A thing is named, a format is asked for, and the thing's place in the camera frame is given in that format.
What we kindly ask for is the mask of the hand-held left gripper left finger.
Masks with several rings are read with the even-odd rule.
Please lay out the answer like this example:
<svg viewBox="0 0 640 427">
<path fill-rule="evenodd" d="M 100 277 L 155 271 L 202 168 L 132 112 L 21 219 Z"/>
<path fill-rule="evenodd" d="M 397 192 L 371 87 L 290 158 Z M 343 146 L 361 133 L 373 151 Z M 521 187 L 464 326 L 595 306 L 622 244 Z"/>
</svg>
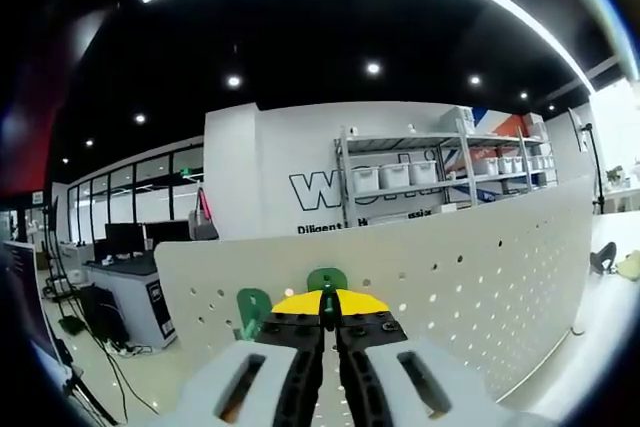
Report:
<svg viewBox="0 0 640 427">
<path fill-rule="evenodd" d="M 323 292 L 273 307 L 253 341 L 236 341 L 186 382 L 161 426 L 309 426 L 322 384 Z"/>
</svg>

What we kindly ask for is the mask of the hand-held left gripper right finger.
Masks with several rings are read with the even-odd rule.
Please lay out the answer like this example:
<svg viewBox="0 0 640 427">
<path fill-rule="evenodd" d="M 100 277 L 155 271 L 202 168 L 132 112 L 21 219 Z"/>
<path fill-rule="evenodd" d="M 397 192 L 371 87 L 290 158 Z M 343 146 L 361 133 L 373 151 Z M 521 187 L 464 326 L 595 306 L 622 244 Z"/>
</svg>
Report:
<svg viewBox="0 0 640 427">
<path fill-rule="evenodd" d="M 409 339 L 375 297 L 338 289 L 334 326 L 341 383 L 356 426 L 528 426 L 481 378 L 428 339 Z"/>
</svg>

